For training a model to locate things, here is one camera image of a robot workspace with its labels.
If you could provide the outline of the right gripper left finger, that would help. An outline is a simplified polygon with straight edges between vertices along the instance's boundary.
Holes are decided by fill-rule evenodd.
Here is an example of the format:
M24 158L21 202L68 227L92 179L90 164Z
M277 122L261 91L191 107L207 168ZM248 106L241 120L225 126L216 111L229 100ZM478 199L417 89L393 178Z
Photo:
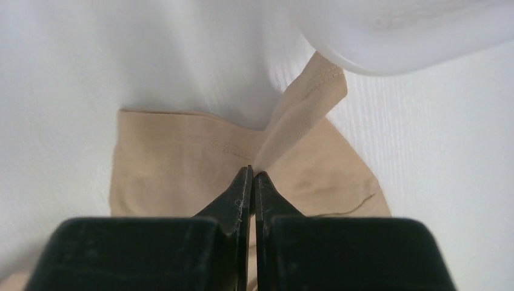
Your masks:
M51 235L27 290L245 290L253 170L189 218L80 217Z

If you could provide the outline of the beige t shirt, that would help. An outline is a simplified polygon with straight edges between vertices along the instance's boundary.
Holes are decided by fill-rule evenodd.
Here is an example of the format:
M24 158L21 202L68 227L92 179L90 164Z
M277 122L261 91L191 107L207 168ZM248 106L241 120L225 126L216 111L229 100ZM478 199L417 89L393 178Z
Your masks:
M388 217L377 178L326 118L346 94L342 68L315 53L263 131L208 113L121 110L111 214L192 216L250 165L305 215Z

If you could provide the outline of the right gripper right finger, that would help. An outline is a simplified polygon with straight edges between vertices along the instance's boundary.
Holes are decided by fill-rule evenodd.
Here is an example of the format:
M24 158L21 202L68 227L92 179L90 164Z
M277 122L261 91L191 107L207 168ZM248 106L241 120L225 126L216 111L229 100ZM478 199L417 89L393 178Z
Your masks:
M454 290L428 228L405 218L305 216L253 182L259 290Z

